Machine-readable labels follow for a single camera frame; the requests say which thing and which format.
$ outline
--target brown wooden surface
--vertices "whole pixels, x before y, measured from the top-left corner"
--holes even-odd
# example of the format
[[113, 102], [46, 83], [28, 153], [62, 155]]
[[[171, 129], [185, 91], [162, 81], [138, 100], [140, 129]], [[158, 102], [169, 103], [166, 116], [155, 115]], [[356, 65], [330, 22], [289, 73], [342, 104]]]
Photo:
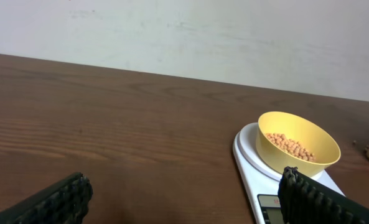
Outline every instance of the brown wooden surface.
[[252, 223], [231, 144], [267, 111], [330, 133], [369, 208], [368, 102], [0, 55], [0, 211], [80, 171], [85, 223]]

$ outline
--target white digital scale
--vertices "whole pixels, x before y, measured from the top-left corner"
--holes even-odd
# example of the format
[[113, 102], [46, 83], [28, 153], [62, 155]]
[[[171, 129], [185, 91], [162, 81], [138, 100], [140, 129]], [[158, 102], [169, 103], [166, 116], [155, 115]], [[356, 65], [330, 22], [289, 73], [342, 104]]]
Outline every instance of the white digital scale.
[[[236, 164], [240, 170], [256, 222], [258, 224], [284, 224], [277, 196], [282, 174], [261, 160], [256, 151], [257, 133], [258, 124], [251, 123], [235, 136], [233, 151]], [[325, 170], [311, 178], [343, 195]]]

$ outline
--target white wall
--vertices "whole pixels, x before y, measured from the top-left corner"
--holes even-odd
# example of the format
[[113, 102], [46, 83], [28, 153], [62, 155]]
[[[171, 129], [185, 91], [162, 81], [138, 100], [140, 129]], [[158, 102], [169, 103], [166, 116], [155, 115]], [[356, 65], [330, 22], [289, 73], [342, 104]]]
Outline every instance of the white wall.
[[0, 53], [369, 101], [369, 0], [0, 0]]

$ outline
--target bowl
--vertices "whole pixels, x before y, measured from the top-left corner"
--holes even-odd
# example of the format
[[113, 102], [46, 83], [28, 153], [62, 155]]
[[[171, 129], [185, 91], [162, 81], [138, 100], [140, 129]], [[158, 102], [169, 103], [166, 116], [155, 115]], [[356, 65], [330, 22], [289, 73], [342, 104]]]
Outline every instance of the bowl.
[[[299, 116], [284, 112], [267, 112], [259, 118], [256, 150], [262, 160], [282, 174], [287, 166], [312, 177], [340, 159], [340, 149], [335, 140], [322, 128]], [[288, 139], [299, 141], [316, 156], [315, 162], [304, 161], [278, 148], [267, 133], [285, 134]]]

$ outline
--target black textured grip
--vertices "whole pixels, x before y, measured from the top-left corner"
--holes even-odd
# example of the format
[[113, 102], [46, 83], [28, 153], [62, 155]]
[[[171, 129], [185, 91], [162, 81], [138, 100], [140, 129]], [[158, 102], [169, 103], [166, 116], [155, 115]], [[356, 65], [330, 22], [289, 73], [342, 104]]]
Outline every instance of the black textured grip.
[[285, 223], [369, 224], [369, 209], [287, 167], [278, 197]]
[[82, 223], [93, 195], [89, 180], [75, 173], [0, 213], [0, 223]]

